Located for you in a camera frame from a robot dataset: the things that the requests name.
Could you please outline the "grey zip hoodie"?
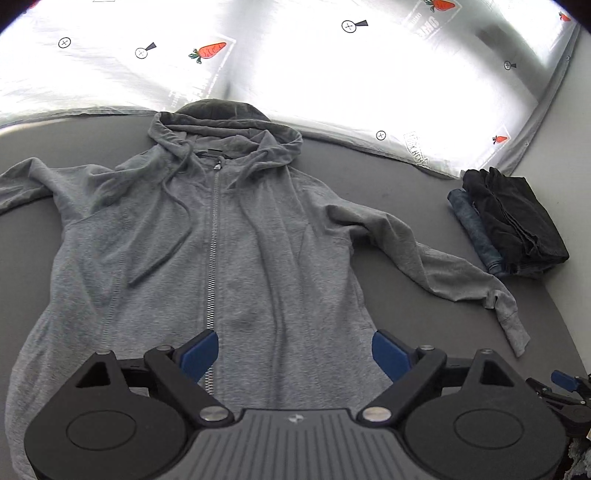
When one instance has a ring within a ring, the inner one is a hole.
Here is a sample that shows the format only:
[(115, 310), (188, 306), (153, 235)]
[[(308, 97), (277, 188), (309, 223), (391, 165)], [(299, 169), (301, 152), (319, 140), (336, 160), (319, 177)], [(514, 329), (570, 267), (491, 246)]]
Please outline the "grey zip hoodie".
[(351, 266), (369, 239), (426, 291), (496, 313), (516, 355), (529, 335), (496, 277), (419, 243), (393, 215), (342, 199), (294, 167), (301, 134), (249, 104), (202, 100), (156, 114), (152, 146), (115, 167), (38, 158), (1, 177), (1, 208), (51, 197), (63, 226), (50, 300), (12, 368), (5, 430), (33, 477), (25, 431), (95, 351), (137, 358), (206, 328), (205, 388), (232, 411), (358, 410), (388, 377)]

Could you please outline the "black folded garment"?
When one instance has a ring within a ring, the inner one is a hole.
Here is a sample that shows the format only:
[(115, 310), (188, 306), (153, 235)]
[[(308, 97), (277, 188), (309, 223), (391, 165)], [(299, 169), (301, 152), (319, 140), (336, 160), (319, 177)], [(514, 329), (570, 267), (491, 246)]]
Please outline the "black folded garment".
[(540, 278), (569, 260), (558, 229), (525, 178), (493, 167), (471, 169), (463, 176), (463, 189), (509, 274)]

